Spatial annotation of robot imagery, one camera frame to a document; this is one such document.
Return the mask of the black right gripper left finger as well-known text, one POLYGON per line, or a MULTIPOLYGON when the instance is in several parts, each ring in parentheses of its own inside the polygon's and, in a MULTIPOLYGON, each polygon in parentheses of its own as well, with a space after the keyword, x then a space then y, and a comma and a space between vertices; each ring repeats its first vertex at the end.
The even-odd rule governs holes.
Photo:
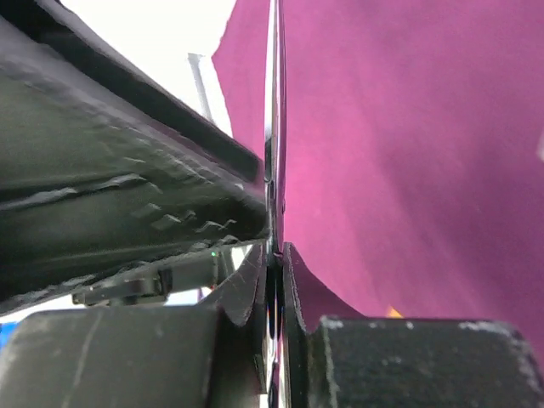
POLYGON ((31 314, 1 352, 4 407, 256 407, 266 384, 264 255, 193 306, 31 314))

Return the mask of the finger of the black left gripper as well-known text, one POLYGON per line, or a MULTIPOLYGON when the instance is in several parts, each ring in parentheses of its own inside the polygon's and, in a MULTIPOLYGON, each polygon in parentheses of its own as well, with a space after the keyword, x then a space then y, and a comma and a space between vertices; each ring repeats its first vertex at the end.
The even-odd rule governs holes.
POLYGON ((264 166, 58 1, 1 4, 1 311, 263 239, 264 166))

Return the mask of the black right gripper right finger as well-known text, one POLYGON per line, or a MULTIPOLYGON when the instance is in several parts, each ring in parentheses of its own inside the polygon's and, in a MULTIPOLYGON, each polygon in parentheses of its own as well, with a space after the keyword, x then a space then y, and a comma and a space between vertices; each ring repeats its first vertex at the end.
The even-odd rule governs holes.
POLYGON ((289 407, 540 407, 532 349, 493 320, 367 317, 284 247, 289 407))

